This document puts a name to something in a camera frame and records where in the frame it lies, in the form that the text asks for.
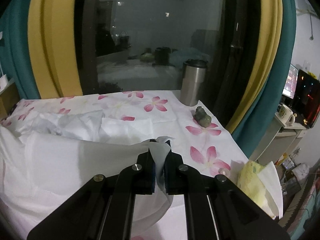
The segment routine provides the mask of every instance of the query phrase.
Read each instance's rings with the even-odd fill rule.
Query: window
[[[212,63],[222,7],[223,0],[99,0],[100,93],[180,89],[184,61]]]

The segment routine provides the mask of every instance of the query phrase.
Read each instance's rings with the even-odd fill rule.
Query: white wall
[[[298,0],[295,0],[296,8],[298,8]],[[311,37],[310,16],[303,14],[297,16],[296,40],[293,47],[291,63],[303,66],[306,60],[311,63],[311,72],[317,77],[320,74],[320,20],[311,16],[313,27],[313,41]]]
[[[306,60],[311,63],[311,72],[316,76],[320,74],[320,20],[312,17],[313,36],[311,41],[311,26],[309,15],[297,16],[296,39],[293,48],[293,65],[303,66]],[[302,138],[298,147],[301,152],[296,156],[297,163],[307,163],[310,167],[316,164],[320,158],[320,119],[315,126]]]

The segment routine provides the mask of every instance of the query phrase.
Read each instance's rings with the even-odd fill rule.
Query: white tissue
[[[153,161],[156,164],[156,179],[158,187],[165,193],[163,167],[165,158],[167,157],[167,154],[170,152],[171,147],[167,143],[150,142],[149,149]]]
[[[0,92],[5,89],[8,83],[9,81],[7,75],[3,75],[2,77],[0,77]]]
[[[283,216],[283,198],[282,190],[276,171],[276,167],[273,162],[270,162],[265,168],[258,174],[259,179],[266,187],[266,198],[268,200],[268,206],[275,216],[279,216],[279,219]]]

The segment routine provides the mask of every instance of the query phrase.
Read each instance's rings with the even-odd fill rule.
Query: yellow tissue package
[[[256,162],[248,161],[239,173],[238,188],[251,198],[252,201],[263,209],[270,217],[274,218],[274,214],[268,207],[266,187],[257,176],[263,168],[264,166]]]

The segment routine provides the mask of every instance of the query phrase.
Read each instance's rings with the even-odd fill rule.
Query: white desk
[[[299,123],[287,126],[281,122],[279,113],[276,112],[266,133],[249,159],[258,160],[261,165],[266,165],[270,161],[275,163],[283,153],[290,154],[307,131],[308,129]]]

